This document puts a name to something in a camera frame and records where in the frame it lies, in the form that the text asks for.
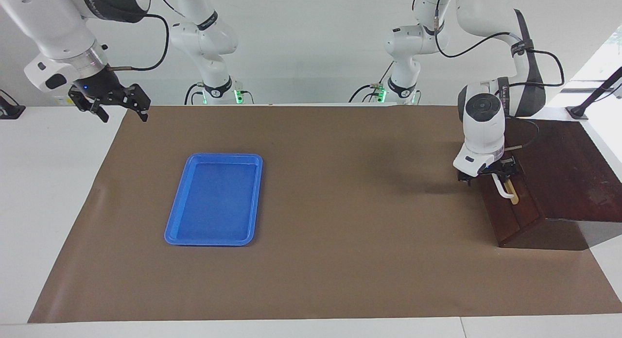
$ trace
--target blue tray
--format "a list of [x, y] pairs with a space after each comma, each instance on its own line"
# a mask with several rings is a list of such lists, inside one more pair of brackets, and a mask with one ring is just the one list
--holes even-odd
[[256, 154], [190, 156], [164, 239], [171, 245], [247, 245], [255, 235], [262, 166]]

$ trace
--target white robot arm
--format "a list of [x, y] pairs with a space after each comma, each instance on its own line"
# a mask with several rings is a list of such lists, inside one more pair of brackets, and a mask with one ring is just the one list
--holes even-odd
[[24, 70], [29, 80], [44, 92], [73, 83], [69, 96], [76, 106], [98, 115], [102, 121], [107, 121], [107, 114], [100, 105], [124, 106], [146, 121], [151, 101], [138, 84], [120, 84], [109, 70], [102, 46], [87, 28], [86, 19], [138, 22], [149, 9], [149, 2], [0, 0], [9, 17], [41, 52]]
[[209, 104], [242, 102], [240, 85], [229, 75], [221, 55], [235, 52], [238, 37], [209, 0], [177, 0], [179, 11], [190, 22], [174, 24], [171, 43], [187, 54], [201, 73]]
[[469, 84], [458, 96], [465, 143], [453, 165], [476, 177], [504, 154], [505, 117], [534, 115], [546, 104], [546, 94], [542, 86], [535, 85], [542, 84], [542, 77], [519, 10], [511, 8], [507, 0], [457, 0], [457, 16], [462, 29], [470, 34], [507, 33], [495, 38], [510, 46], [516, 66], [515, 76]]
[[[438, 43], [442, 48], [449, 43], [449, 36], [444, 30], [444, 16], [450, 1], [440, 0], [438, 3], [440, 20]], [[386, 101], [401, 104], [411, 103], [421, 71], [421, 65], [418, 61], [414, 61], [414, 57], [438, 52], [434, 35], [434, 15], [437, 2], [438, 0], [416, 0], [414, 15], [418, 24], [395, 28], [391, 37], [384, 44], [385, 50], [395, 61], [393, 73], [383, 85], [384, 89], [387, 90]]]
[[[420, 65], [413, 56], [441, 52], [448, 37], [443, 33], [444, 15], [451, 0], [416, 0], [417, 26], [395, 30], [394, 38], [387, 42], [387, 51], [396, 62], [395, 72], [387, 81], [387, 98], [407, 103], [416, 85]], [[458, 96], [458, 112], [464, 124], [465, 142], [453, 161], [462, 181], [470, 181], [480, 174], [491, 174], [499, 192], [506, 198], [513, 197], [501, 188], [499, 176], [500, 159], [504, 154], [506, 117], [528, 117], [541, 110], [546, 103], [544, 86], [561, 86], [564, 72], [560, 67], [560, 84], [543, 84], [536, 62], [536, 51], [522, 13], [511, 8], [507, 0], [457, 0], [458, 24], [466, 32], [495, 38], [506, 42], [516, 66], [513, 77], [499, 77], [491, 81], [468, 84]]]

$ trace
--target table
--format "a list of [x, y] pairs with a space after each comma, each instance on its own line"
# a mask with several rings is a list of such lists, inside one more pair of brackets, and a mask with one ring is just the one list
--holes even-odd
[[[210, 334], [213, 337], [366, 336], [509, 337], [622, 335], [622, 315], [400, 320], [107, 322], [25, 324], [69, 234], [125, 110], [110, 108], [108, 124], [75, 108], [31, 107], [18, 121], [0, 122], [0, 336]], [[567, 119], [547, 108], [538, 118]], [[589, 123], [584, 127], [618, 177], [622, 163]], [[592, 249], [618, 296], [622, 294], [622, 238]]]

